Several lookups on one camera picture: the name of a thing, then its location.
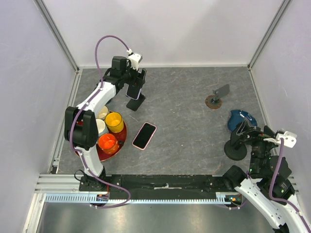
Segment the phone with pink case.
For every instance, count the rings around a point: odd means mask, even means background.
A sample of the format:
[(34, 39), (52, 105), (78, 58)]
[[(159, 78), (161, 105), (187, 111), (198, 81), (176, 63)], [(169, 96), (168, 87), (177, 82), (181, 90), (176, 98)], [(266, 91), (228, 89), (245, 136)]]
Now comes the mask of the phone with pink case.
[(155, 125), (145, 122), (134, 138), (132, 145), (140, 150), (145, 150), (156, 130)]

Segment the phone with lilac case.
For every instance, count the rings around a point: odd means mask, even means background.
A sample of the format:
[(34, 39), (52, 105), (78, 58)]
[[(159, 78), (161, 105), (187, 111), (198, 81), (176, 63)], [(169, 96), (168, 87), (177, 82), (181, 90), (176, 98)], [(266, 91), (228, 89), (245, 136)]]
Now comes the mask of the phone with lilac case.
[(138, 100), (141, 94), (141, 87), (136, 85), (128, 85), (126, 96), (132, 100)]

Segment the black round-base phone stand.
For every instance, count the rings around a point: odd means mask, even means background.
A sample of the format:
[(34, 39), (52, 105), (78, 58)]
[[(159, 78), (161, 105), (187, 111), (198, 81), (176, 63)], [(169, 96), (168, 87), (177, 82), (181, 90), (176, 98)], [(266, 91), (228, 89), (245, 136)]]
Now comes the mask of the black round-base phone stand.
[(243, 160), (247, 155), (247, 144), (242, 144), (240, 146), (231, 146), (230, 140), (225, 143), (224, 151), (228, 158), (234, 161)]

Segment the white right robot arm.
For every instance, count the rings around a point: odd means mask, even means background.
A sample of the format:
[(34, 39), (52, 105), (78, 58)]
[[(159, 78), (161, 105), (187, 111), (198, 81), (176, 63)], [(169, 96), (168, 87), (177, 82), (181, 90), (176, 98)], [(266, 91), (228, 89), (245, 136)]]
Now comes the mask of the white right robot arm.
[(295, 189), (289, 180), (292, 171), (283, 155), (284, 148), (293, 148), (296, 134), (273, 132), (252, 126), (248, 120), (239, 123), (225, 143), (228, 158), (240, 161), (251, 146), (250, 166), (244, 172), (232, 166), (223, 175), (223, 187), (242, 194), (267, 219), (276, 233), (309, 233), (311, 225), (299, 209)]

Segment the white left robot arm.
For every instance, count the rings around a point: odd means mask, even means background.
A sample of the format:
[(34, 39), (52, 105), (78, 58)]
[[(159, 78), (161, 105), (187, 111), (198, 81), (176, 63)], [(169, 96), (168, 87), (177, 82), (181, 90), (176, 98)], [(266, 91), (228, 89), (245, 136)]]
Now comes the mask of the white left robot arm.
[(146, 69), (139, 68), (142, 55), (132, 53), (128, 57), (114, 56), (109, 68), (94, 91), (76, 107), (65, 110), (64, 137), (80, 156), (90, 186), (96, 191), (105, 189), (107, 180), (100, 162), (96, 143), (99, 137), (96, 116), (104, 105), (128, 85), (127, 108), (136, 111), (145, 100), (141, 90), (145, 84)]

